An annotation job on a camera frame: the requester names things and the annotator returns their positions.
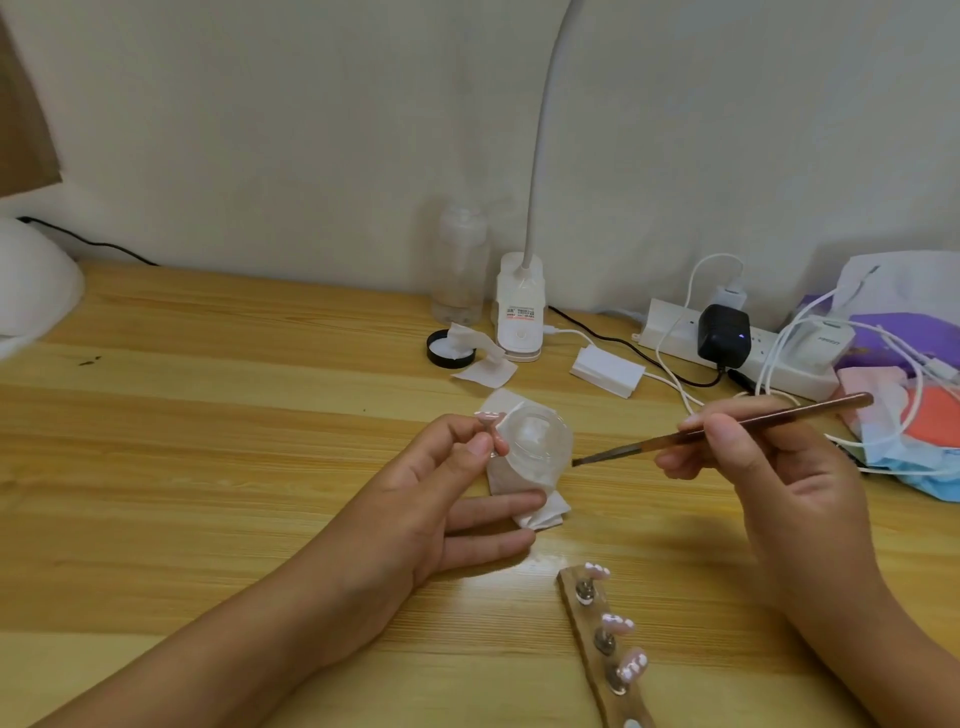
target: label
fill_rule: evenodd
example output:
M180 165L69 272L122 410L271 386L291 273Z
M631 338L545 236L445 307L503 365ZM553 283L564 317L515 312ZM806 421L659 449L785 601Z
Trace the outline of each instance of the label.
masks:
M524 308L523 306L507 306L507 318L519 319L520 321L536 321L537 311L533 308Z

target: white wall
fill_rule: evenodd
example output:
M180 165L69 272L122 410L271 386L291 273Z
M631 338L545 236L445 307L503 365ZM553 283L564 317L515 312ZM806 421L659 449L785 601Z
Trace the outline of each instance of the white wall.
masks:
M497 247L522 246L565 0L0 7L65 178L4 212L385 289L425 288L449 197L497 203ZM769 326L851 253L958 248L955 0L587 0L574 33L537 210L552 302L679 297L730 250Z

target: power strip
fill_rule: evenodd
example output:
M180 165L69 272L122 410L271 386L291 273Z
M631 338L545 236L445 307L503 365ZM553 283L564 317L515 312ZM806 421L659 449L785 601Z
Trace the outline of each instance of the power strip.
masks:
M634 334L634 341L647 349L656 349L660 339L675 321L677 324L660 346L660 352L716 369L716 364L697 355L697 327L700 311L692 308L683 308L675 303L653 299L650 302L647 324L641 334ZM772 331L750 327L750 356L738 371L756 381L760 376L763 361L776 340L777 335ZM798 397L823 401L828 400L837 390L840 380L832 369L817 374L796 369L781 362L774 370L770 386L772 389L789 392Z

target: wooden desk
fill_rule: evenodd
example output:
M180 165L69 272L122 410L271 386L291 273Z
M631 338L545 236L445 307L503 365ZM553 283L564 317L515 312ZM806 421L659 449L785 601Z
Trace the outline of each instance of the wooden desk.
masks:
M424 298L85 271L80 307L0 362L2 728L276 567L424 423L473 412L488 394L427 361L439 326ZM576 452L682 418L676 393L653 380L621 400L568 374L579 343L548 339L509 384L561 412ZM599 725L554 585L560 568L591 559L613 570L612 602L649 651L660 728L865 724L763 605L722 478L673 482L633 458L569 472L560 487L573 512L523 563L420 590L372 649L308 684L276 725ZM883 478L867 487L895 591L960 651L960 512Z

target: forearm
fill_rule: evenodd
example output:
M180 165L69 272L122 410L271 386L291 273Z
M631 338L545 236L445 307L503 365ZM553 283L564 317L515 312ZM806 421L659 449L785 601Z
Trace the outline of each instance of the forearm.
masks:
M48 716L37 728L254 726L312 671L322 617L272 575Z
M864 614L801 625L810 646L884 728L960 725L960 662L889 592Z

